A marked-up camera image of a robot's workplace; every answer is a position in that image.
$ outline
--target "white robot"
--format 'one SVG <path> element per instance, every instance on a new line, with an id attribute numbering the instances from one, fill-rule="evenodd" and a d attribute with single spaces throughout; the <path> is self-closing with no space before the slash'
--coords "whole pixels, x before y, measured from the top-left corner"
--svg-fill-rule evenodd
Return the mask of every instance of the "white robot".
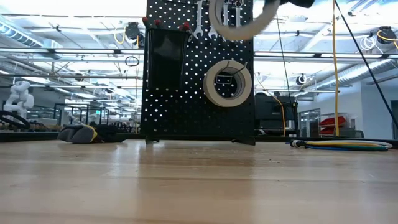
<path id="1" fill-rule="evenodd" d="M 27 109 L 31 109 L 34 105 L 34 97 L 29 94 L 28 88 L 30 83 L 27 81 L 18 81 L 10 89 L 10 97 L 3 106 L 4 111 L 13 112 L 17 111 L 18 115 L 26 119 Z"/>

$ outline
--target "black machine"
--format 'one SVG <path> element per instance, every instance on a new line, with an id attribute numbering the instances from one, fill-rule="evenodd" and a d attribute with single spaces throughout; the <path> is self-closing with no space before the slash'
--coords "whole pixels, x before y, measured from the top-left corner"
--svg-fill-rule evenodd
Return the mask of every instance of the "black machine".
<path id="1" fill-rule="evenodd" d="M 297 115 L 297 102 L 294 97 L 279 96 L 278 100 L 284 107 L 285 122 L 294 121 L 294 129 L 287 129 L 286 134 L 299 135 L 299 122 Z M 283 134 L 283 119 L 281 105 L 272 97 L 258 93 L 254 97 L 255 129 L 262 130 L 269 135 Z"/>

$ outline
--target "wooden table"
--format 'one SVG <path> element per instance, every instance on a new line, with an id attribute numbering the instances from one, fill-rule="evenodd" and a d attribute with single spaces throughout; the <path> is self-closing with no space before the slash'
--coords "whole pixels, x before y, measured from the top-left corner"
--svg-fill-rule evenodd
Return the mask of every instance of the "wooden table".
<path id="1" fill-rule="evenodd" d="M 398 151 L 0 144 L 0 223 L 398 223 Z"/>

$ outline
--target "wrench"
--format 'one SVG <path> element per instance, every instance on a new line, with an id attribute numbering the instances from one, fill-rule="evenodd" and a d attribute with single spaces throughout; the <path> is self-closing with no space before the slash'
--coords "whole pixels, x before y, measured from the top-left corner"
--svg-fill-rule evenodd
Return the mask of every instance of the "wrench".
<path id="1" fill-rule="evenodd" d="M 196 39 L 199 39 L 198 34 L 203 36 L 203 30 L 201 29 L 201 6 L 202 6 L 203 0 L 198 0 L 198 10 L 197 10 L 197 28 L 193 32 L 193 36 Z"/>
<path id="2" fill-rule="evenodd" d="M 236 27 L 241 26 L 241 9 L 243 2 L 236 1 L 235 2 L 235 11 L 236 11 Z"/>
<path id="3" fill-rule="evenodd" d="M 217 38 L 218 34 L 217 34 L 216 29 L 214 29 L 213 25 L 210 25 L 210 31 L 209 31 L 208 35 L 209 35 L 210 39 L 212 39 L 213 36 L 214 36 L 214 38 Z"/>
<path id="4" fill-rule="evenodd" d="M 224 26 L 228 26 L 228 3 L 224 2 Z"/>

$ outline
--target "duct tape roll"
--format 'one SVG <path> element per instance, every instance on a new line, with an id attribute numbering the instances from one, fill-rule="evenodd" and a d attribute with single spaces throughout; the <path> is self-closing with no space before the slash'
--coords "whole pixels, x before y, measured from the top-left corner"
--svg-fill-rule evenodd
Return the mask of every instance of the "duct tape roll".
<path id="1" fill-rule="evenodd" d="M 278 10 L 280 0 L 272 2 L 267 1 L 262 8 L 262 13 L 255 21 L 248 25 L 240 27 L 224 26 L 221 22 L 221 11 L 223 9 L 224 0 L 212 0 L 209 5 L 210 23 L 223 37 L 229 40 L 250 40 L 255 35 L 264 30 L 268 24 L 274 19 Z"/>
<path id="2" fill-rule="evenodd" d="M 224 98 L 217 93 L 215 80 L 221 72 L 229 73 L 236 80 L 236 93 L 233 97 Z M 249 70 L 234 60 L 223 60 L 212 66 L 203 80 L 203 89 L 206 97 L 215 105 L 233 107 L 241 105 L 250 95 L 252 78 Z"/>

